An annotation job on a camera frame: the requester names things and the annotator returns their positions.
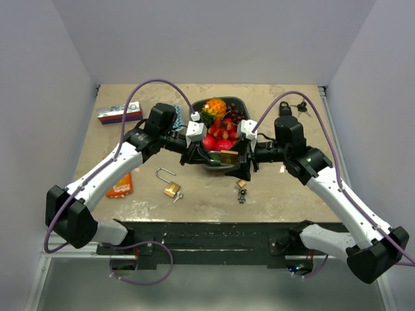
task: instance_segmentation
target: metal frame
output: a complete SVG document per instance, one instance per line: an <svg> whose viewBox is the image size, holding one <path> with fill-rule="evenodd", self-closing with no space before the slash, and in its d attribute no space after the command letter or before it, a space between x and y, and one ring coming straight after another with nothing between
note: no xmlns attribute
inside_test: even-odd
<svg viewBox="0 0 415 311"><path fill-rule="evenodd" d="M352 188L350 179L348 176L348 172L346 170L344 158L341 152L340 144L338 143L338 137L337 137L335 127L333 124L333 119L332 119L330 109L328 106L325 88L319 87L318 90L320 92L320 97L322 99L324 111L326 113L327 121L329 123L331 134L333 136L333 140L334 140L333 142L338 152L340 165L343 171L344 181L350 186L350 188ZM58 235L56 234L51 235L51 239L50 239L50 243L52 244L51 247L53 247L54 245L61 244L63 242L64 240L61 239ZM67 246L61 249L59 252L53 253L53 254L46 254L42 252L38 267L36 269L36 274L35 274L35 277L32 283L32 288L30 290L29 298L27 300L25 311L37 311L38 305L40 302L40 297L43 291L43 286L45 284L45 280L49 272L49 266L53 258L94 258L97 256L97 246L98 246L98 243L89 243L82 249L75 249L75 248L72 248L71 246ZM133 255L99 255L99 258L134 259L135 256ZM288 260L303 259L304 256L293 255L293 256L287 256L286 258ZM397 310L396 302L392 294L392 288L388 280L387 272L377 279L377 284L378 284L378 287L381 293L381 297L383 299L383 303L385 305L385 310L386 311Z"/></svg>
<svg viewBox="0 0 415 311"><path fill-rule="evenodd" d="M343 179L349 185L349 187L352 189L353 187L351 186L351 183L350 183L349 174L348 174L348 171L346 169L346 164L344 162L343 153L342 153L342 150L340 148L340 144L338 142L336 129L335 129L335 126L334 126L334 123L333 123L333 118L331 116L331 112L330 112L330 109L329 109L329 102L327 101L325 88L324 87L318 87L318 90L320 92L320 97L321 97L322 102L323 102L324 111L326 112L327 121L329 123L331 134L333 135L333 140L334 140L333 142L334 142L336 150L337 150L338 159L339 159L340 165L342 167ZM392 287L391 287L390 282L389 282L388 272L384 273L379 278L377 278L376 282L377 282L377 285L379 287L379 291L381 292L381 296L382 296L383 304L385 306L385 310L386 311L396 311L396 310L398 310L397 305L396 305L396 301L395 301L395 297L392 293Z"/></svg>

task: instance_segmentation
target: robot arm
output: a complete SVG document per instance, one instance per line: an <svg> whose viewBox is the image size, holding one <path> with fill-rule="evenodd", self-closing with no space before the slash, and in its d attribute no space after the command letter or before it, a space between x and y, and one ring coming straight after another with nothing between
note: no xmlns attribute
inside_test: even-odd
<svg viewBox="0 0 415 311"><path fill-rule="evenodd" d="M210 163L207 150L201 140L206 127L201 122L190 121L186 136L171 131L176 118L175 110L167 104L155 105L141 129L136 126L124 137L119 155L117 146L104 160L85 176L65 189L54 186L47 193L46 225L50 225L57 210L80 187L80 191L59 217L54 231L75 248L89 242L113 245L130 245L134 232L117 220L96 221L91 212L99 200L125 174L143 164L161 148L182 155L181 164ZM283 249L315 249L344 260L352 272L362 281L370 283L401 259L399 253L338 189L335 169L330 160L316 148L306 145L303 127L292 115L284 115L274 123L277 139L269 143L258 143L252 128L256 122L241 122L238 127L240 139L231 151L237 153L237 164L226 175L250 180L250 165L259 170L259 163L283 162L288 173L309 187L342 220L349 233L336 233L323 229L312 222L304 221L290 230L286 240L279 241ZM97 173L97 168L109 163ZM87 183L84 181L94 174ZM352 198L375 222L405 249L409 236L398 227L391 226L376 216L346 185Z"/></svg>

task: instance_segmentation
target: brass padlock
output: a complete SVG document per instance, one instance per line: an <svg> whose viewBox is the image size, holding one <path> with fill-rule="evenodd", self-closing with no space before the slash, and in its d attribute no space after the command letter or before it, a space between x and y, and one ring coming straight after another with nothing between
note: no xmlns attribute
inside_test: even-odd
<svg viewBox="0 0 415 311"><path fill-rule="evenodd" d="M236 151L222 150L220 152L220 163L223 165L235 165L238 160L239 154Z"/></svg>
<svg viewBox="0 0 415 311"><path fill-rule="evenodd" d="M245 180L238 180L237 182L236 182L236 187L237 188L243 188L243 187L245 187L246 186L246 181Z"/></svg>
<svg viewBox="0 0 415 311"><path fill-rule="evenodd" d="M160 170L165 170L166 172L168 172L168 173L170 173L170 174L172 174L172 175L176 175L175 173L173 173L173 172L171 172L171 171L169 171L169 170L167 170L167 169L165 169L164 167L160 167L160 168L158 168L157 170L156 170L156 176L157 177L159 177L161 180L164 180L166 183L168 183L168 185L167 185L167 187L164 189L164 194L166 194L166 195L168 195L169 197L171 197L171 198L174 198L175 196L176 196L176 194L177 194L177 192L180 190L180 188L182 187L182 186L180 186L180 185L178 185L177 183L175 183L175 182L173 182L173 181L169 181L169 180L167 180L167 179L165 179L165 178L163 178L163 177L161 177L159 174L158 174L158 172L160 171Z"/></svg>

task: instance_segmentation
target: beige table surface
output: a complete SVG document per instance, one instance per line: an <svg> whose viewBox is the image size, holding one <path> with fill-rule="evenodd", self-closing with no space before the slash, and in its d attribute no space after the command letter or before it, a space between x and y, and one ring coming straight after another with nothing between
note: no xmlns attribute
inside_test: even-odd
<svg viewBox="0 0 415 311"><path fill-rule="evenodd" d="M102 158L109 154L119 140L120 124L102 125L96 109L121 105L131 90L132 84L101 85L89 122L88 132L77 165L78 179ZM233 96L242 99L248 107L251 119L258 120L266 107L281 93L297 90L305 93L324 116L323 105L316 86L303 85L223 85L223 84L179 84L191 102L210 98ZM133 98L140 101L144 116L157 102L177 104L184 109L187 122L187 106L173 88L163 84L150 84L141 88ZM301 97L286 97L289 104L299 104ZM307 143L321 149L331 158L313 111L309 118L300 117ZM274 136L274 119L278 116L278 105L272 110L259 128L259 132ZM126 130L134 127L128 122ZM280 172L279 163L261 163L259 172L252 172L252 180L246 186L246 203L237 200L233 177L204 170L200 165L179 164L180 155L166 150L150 158L132 172L133 193L125 198L103 198L94 210L98 219L117 218L124 221L172 221L172 222L300 222L304 219L315 222L337 222L338 218L329 207L307 187L286 172ZM163 193L164 181L155 176L158 167L165 167L177 176L172 177L182 186L184 198L173 204L173 199Z"/></svg>

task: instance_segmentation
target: key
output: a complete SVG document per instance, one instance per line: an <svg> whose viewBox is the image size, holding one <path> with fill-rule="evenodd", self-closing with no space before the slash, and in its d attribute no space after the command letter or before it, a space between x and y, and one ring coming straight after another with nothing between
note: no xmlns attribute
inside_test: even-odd
<svg viewBox="0 0 415 311"><path fill-rule="evenodd" d="M298 104L298 105L290 105L291 107L297 107L298 109L298 116L297 118L300 118L300 115L302 113L305 113L306 115L308 115L309 117L311 117L310 113L307 111L307 103L305 102L304 98L303 101Z"/></svg>
<svg viewBox="0 0 415 311"><path fill-rule="evenodd" d="M181 198L183 198L183 192L179 191L179 192L177 192L176 198L174 199L173 203L176 203L176 201L181 199Z"/></svg>

